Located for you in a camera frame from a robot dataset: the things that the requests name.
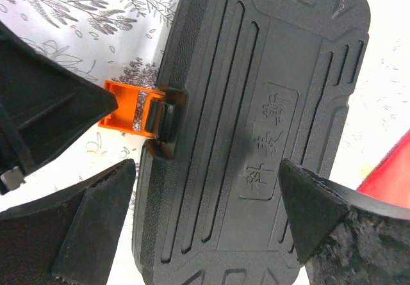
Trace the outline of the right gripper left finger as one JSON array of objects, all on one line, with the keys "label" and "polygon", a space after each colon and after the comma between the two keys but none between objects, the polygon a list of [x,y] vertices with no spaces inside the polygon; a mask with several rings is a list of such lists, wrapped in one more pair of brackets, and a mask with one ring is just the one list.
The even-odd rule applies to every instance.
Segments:
[{"label": "right gripper left finger", "polygon": [[106,284],[135,175],[125,159],[1,212],[1,284]]}]

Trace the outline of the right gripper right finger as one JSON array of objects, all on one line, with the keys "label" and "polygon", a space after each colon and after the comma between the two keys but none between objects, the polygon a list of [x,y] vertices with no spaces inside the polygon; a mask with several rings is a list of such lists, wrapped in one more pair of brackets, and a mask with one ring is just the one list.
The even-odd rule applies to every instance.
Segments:
[{"label": "right gripper right finger", "polygon": [[284,159],[279,184],[310,284],[409,284],[409,209]]}]

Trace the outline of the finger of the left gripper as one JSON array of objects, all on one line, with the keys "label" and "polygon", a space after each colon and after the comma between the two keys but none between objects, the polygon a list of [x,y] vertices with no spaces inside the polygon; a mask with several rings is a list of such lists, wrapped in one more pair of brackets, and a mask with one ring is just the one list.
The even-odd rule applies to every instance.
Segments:
[{"label": "finger of the left gripper", "polygon": [[117,108],[112,93],[37,53],[1,24],[1,195]]}]

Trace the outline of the black plastic tool case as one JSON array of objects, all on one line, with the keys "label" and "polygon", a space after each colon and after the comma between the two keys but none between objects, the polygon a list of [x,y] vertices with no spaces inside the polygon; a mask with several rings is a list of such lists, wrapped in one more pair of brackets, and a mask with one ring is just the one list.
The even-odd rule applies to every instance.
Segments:
[{"label": "black plastic tool case", "polygon": [[369,26],[367,0],[179,0],[136,187],[146,284],[294,283],[279,165],[331,173]]}]

